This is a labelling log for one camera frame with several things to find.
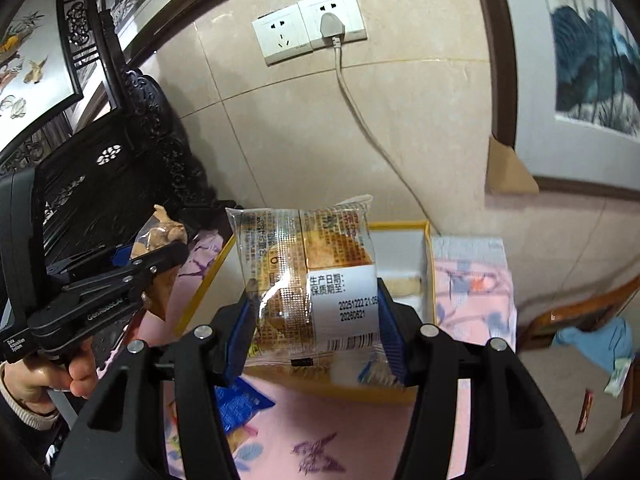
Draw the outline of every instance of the blue packet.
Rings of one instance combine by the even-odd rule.
[[[229,388],[214,389],[225,434],[244,426],[261,410],[275,406],[275,402],[240,377]]]

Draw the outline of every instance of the power cord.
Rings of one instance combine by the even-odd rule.
[[[404,176],[402,176],[402,171],[391,159],[391,155],[387,152],[384,146],[376,139],[376,137],[371,132],[367,121],[364,120],[358,105],[356,104],[351,92],[349,91],[349,87],[347,86],[346,81],[344,80],[344,75],[342,74],[342,41],[340,38],[344,35],[344,23],[341,22],[340,18],[331,12],[326,12],[322,15],[322,20],[320,22],[320,33],[323,38],[331,38],[334,43],[334,52],[335,52],[335,73],[338,76],[338,85],[340,85],[340,89],[342,93],[347,98],[347,102],[349,104],[349,108],[353,112],[353,115],[356,117],[356,120],[360,124],[362,132],[367,140],[371,143],[371,145],[376,149],[376,151],[386,160],[386,163],[393,170],[396,176],[400,179],[400,182],[404,184],[407,188],[411,196],[414,197],[414,200],[420,206],[422,213],[425,215],[427,220],[431,223],[431,228],[435,231],[436,234],[440,234],[441,231],[431,220],[431,216],[427,212],[427,208],[425,208],[424,204],[416,194],[416,192],[412,189],[409,183],[406,181]]]

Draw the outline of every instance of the wall outlet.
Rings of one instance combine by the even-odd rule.
[[[262,16],[253,26],[267,65],[312,51],[297,4]]]
[[[367,39],[357,0],[302,0],[298,6],[313,49],[332,46],[331,38],[325,39],[320,33],[320,21],[326,12],[334,13],[344,23],[345,42]]]

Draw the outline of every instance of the tiled wall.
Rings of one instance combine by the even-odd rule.
[[[226,0],[142,69],[221,197],[306,208],[371,193],[372,219],[420,218],[347,108],[330,49],[265,65],[251,22],[296,1]],[[640,271],[640,204],[485,194],[492,97],[479,0],[359,3],[369,39],[344,47],[355,99],[444,232],[504,238],[522,321]]]

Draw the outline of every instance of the silver bolt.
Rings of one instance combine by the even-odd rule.
[[[213,329],[209,325],[200,325],[193,331],[193,335],[198,339],[206,339],[207,337],[211,337],[212,334]]]
[[[140,341],[140,339],[136,339],[127,345],[127,350],[132,354],[137,354],[138,352],[142,352],[145,349],[144,341]]]
[[[435,325],[427,324],[420,327],[420,333],[425,337],[436,337],[440,330]]]
[[[503,350],[507,349],[507,342],[500,337],[494,337],[493,339],[491,339],[491,341],[489,341],[489,345],[491,345],[491,348],[497,350],[498,352],[502,352]]]

